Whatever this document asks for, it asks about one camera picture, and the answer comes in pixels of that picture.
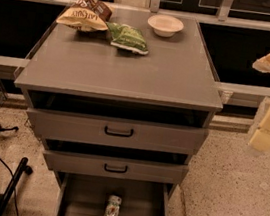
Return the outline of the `grey top drawer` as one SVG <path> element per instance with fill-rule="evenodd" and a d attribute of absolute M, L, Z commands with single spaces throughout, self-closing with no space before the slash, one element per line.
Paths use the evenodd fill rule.
<path fill-rule="evenodd" d="M 32 91 L 30 98 L 34 132 L 48 139 L 191 155 L 208 136 L 192 110 L 45 91 Z M 109 136 L 105 126 L 134 134 Z"/>

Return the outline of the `grey drawer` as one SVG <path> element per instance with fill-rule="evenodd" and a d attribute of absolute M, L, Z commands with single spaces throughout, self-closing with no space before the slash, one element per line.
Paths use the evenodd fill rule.
<path fill-rule="evenodd" d="M 183 181 L 189 170 L 182 154 L 62 140 L 49 145 L 43 155 L 52 171 L 176 185 Z M 104 171 L 105 163 L 114 167 L 127 165 L 128 171 L 123 174 L 107 173 Z"/>
<path fill-rule="evenodd" d="M 32 91 L 30 98 L 34 132 L 48 139 L 191 155 L 208 136 L 192 110 L 45 91 Z M 105 126 L 134 134 L 109 136 Z"/>
<path fill-rule="evenodd" d="M 119 216 L 168 216 L 164 184 L 68 174 L 53 216 L 104 216 L 108 197 L 121 198 Z"/>

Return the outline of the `grey middle drawer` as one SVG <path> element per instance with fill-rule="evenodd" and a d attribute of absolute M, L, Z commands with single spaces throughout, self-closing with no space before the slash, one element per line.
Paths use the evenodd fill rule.
<path fill-rule="evenodd" d="M 49 145 L 43 155 L 52 171 L 176 185 L 183 181 L 189 170 L 182 154 L 62 140 Z M 107 173 L 104 171 L 105 163 L 114 167 L 127 165 L 128 171 L 123 174 Z"/>

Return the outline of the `grey drawer cabinet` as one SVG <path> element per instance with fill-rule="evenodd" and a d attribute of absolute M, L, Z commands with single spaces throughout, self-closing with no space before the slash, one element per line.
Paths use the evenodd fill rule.
<path fill-rule="evenodd" d="M 208 130 L 222 103 L 199 24 L 185 19 L 182 32 L 164 38 L 152 31 L 148 18 L 132 10 L 117 11 L 114 17 L 142 31 L 149 48 L 145 56 L 117 49 L 103 35 L 54 26 L 16 78 L 28 109 L 32 91 L 72 94 L 192 110 Z"/>

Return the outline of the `grey bottom drawer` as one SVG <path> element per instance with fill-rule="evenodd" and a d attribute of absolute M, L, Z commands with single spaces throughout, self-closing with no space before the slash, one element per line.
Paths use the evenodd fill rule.
<path fill-rule="evenodd" d="M 53 216 L 104 216 L 108 197 L 121 198 L 119 216 L 168 216 L 164 184 L 68 174 Z"/>

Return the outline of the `white bowl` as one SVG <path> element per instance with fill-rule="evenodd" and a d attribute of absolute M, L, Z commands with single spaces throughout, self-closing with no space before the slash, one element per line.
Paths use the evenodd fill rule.
<path fill-rule="evenodd" d="M 177 18 L 166 15 L 154 15 L 148 18 L 148 25 L 154 30 L 157 36 L 173 37 L 174 34 L 180 32 L 184 24 Z"/>

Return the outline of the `green snack bag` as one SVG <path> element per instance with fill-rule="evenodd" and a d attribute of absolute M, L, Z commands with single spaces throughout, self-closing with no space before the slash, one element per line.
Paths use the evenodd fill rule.
<path fill-rule="evenodd" d="M 122 50 L 129 50 L 142 56 L 148 54 L 147 42 L 141 30 L 129 25 L 107 22 L 111 36 L 111 45 Z"/>

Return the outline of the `brown yellow chip bag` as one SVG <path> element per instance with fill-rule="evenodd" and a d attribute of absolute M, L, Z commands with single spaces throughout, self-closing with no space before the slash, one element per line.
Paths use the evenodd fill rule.
<path fill-rule="evenodd" d="M 63 24 L 83 32 L 105 31 L 112 9 L 100 0 L 76 0 L 56 19 Z"/>

